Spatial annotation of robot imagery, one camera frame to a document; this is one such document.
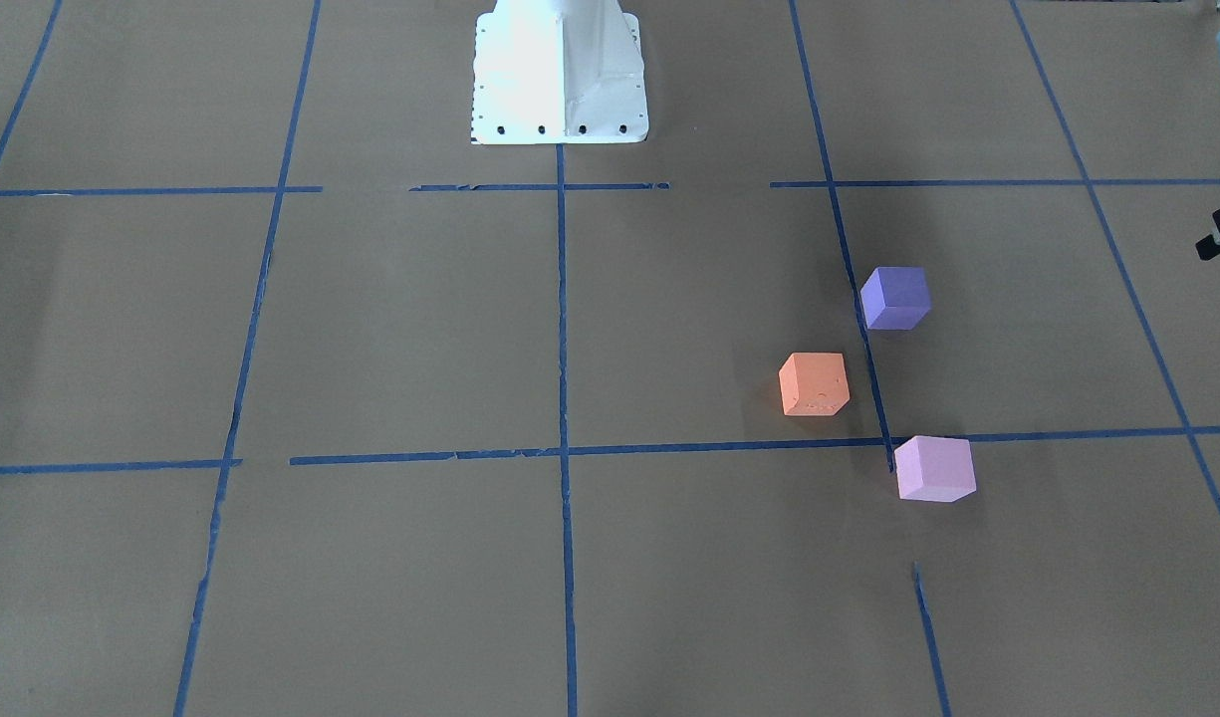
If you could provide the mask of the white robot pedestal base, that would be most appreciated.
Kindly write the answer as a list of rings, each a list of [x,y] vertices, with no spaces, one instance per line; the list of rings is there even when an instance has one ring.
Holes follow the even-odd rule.
[[[470,141],[645,141],[640,23],[619,1],[497,1],[475,27]]]

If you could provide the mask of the dark purple foam cube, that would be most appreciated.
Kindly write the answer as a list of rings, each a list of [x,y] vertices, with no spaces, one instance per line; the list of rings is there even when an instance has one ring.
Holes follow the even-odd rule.
[[[924,267],[877,267],[860,287],[867,330],[914,330],[931,313]]]

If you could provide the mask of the orange foam cube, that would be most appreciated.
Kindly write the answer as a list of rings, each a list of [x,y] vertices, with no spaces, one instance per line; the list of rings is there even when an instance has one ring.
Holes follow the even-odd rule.
[[[845,355],[792,352],[780,368],[784,415],[834,416],[852,400]]]

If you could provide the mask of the light pink foam cube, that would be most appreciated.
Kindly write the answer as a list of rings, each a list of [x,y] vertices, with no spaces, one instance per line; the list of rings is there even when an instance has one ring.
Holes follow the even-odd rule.
[[[911,437],[893,449],[902,500],[952,504],[977,491],[972,443],[960,437]]]

